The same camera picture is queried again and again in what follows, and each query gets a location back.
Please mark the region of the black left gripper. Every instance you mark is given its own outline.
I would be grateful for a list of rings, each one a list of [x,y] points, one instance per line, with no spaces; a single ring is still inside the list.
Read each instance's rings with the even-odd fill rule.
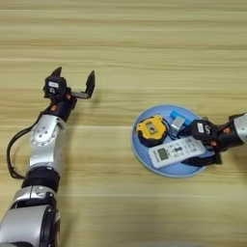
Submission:
[[[62,67],[52,71],[52,76],[61,76]],[[71,111],[74,109],[77,99],[89,99],[92,97],[96,85],[96,75],[92,70],[86,82],[86,91],[84,93],[68,93],[61,99],[52,99],[50,105],[43,111],[44,115],[51,115],[66,122],[69,119]]]

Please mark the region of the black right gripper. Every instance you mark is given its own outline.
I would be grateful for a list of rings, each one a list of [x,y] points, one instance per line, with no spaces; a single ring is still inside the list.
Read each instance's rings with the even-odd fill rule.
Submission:
[[[192,125],[193,122],[184,129],[183,135],[191,135]],[[193,167],[221,164],[221,153],[230,148],[241,146],[242,140],[239,138],[233,122],[228,122],[223,125],[214,124],[212,126],[209,140],[206,142],[206,145],[213,152],[213,155],[205,157],[191,157],[182,161],[182,164]]]

